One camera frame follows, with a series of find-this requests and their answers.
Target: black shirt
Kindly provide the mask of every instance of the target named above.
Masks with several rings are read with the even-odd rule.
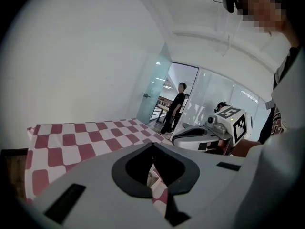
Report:
[[[185,100],[185,94],[184,93],[179,93],[174,101],[172,102],[171,106],[169,107],[169,112],[173,112],[175,110],[175,108],[177,107],[178,104],[180,104],[181,106],[183,105],[183,102]]]
[[[283,71],[281,72],[279,81],[282,80],[282,78],[285,76],[287,71],[289,70],[290,66],[292,65],[293,61],[297,57],[299,53],[299,48],[291,48],[289,50],[289,55],[286,58],[285,66]],[[273,80],[273,89],[276,88],[277,82],[276,82],[276,73],[274,74],[274,80]],[[269,117],[264,125],[264,127],[261,130],[261,134],[259,136],[259,142],[261,144],[264,144],[265,141],[274,134],[281,133],[285,130],[285,128],[281,124],[281,113],[279,109],[275,106],[271,109]]]

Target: sleeve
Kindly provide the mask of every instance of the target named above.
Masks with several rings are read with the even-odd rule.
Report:
[[[274,112],[275,112],[275,108],[272,108],[271,111],[270,111],[270,114],[268,116],[268,119],[264,125],[264,127],[262,128],[261,130],[261,134],[259,136],[259,139],[258,141],[261,143],[261,144],[264,144],[265,141],[270,137],[271,135],[271,129],[272,129],[272,122],[273,122],[273,115],[274,115]]]
[[[179,104],[181,104],[181,106],[183,105],[184,100],[185,100],[185,95],[181,94],[181,97],[179,97]]]

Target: table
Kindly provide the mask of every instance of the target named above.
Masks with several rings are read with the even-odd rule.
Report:
[[[163,106],[163,105],[160,105],[160,104],[157,105],[157,107],[161,109],[160,114],[159,114],[158,119],[157,119],[157,122],[160,122],[159,119],[160,119],[160,117],[161,117],[161,115],[162,115],[162,113],[163,113],[163,110],[165,110],[166,112],[168,112],[168,111],[169,111],[169,108],[168,108],[168,107],[165,107],[165,106]]]
[[[137,119],[70,124],[42,124],[28,128],[30,147],[25,170],[29,202],[51,182],[79,162],[91,157],[149,142],[170,141]],[[167,187],[161,182],[153,191],[153,203],[165,215]]]

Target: frosted glass panel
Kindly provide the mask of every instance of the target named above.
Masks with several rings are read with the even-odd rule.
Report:
[[[259,97],[235,82],[229,105],[244,109],[254,120]]]
[[[266,123],[266,120],[268,119],[269,114],[270,110],[266,110],[265,101],[260,98],[258,102],[257,113],[254,119],[252,136],[250,138],[251,141],[257,141],[259,139],[259,135]]]
[[[182,124],[203,125],[219,102],[229,102],[234,81],[211,71],[200,69],[187,105],[172,136]]]

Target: white ceiling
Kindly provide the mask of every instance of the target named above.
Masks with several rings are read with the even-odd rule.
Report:
[[[284,36],[259,33],[259,28],[253,27],[253,23],[242,21],[236,12],[229,14],[222,4],[213,0],[142,2],[153,15],[168,45],[174,42],[175,37],[181,36],[215,40],[216,43],[223,39],[224,45],[230,44],[231,47],[253,56],[270,72],[276,71],[289,52],[289,42]]]

